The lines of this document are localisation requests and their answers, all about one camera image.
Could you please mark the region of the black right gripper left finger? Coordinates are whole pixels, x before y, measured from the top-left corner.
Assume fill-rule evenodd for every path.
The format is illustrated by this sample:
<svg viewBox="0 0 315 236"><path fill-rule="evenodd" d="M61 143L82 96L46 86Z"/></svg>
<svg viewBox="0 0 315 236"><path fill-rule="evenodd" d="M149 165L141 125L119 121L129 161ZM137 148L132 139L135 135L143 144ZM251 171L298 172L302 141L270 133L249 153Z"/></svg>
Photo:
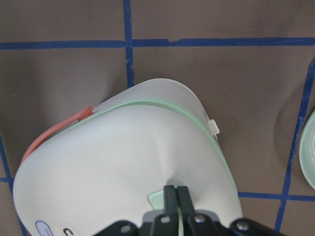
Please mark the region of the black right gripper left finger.
<svg viewBox="0 0 315 236"><path fill-rule="evenodd" d="M179 229L179 200L177 186L163 187L163 209L146 212L142 225L121 220L96 233L97 236L178 236Z"/></svg>

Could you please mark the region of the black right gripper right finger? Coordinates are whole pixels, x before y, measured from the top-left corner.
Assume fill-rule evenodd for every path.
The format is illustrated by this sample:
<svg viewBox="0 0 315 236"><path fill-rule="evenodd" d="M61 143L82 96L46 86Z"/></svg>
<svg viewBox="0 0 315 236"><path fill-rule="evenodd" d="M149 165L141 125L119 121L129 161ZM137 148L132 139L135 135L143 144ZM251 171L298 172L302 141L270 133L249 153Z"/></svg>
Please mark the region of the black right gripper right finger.
<svg viewBox="0 0 315 236"><path fill-rule="evenodd" d="M176 186L180 236L281 236L265 225L248 218L237 218L227 227L213 212L196 210L186 186Z"/></svg>

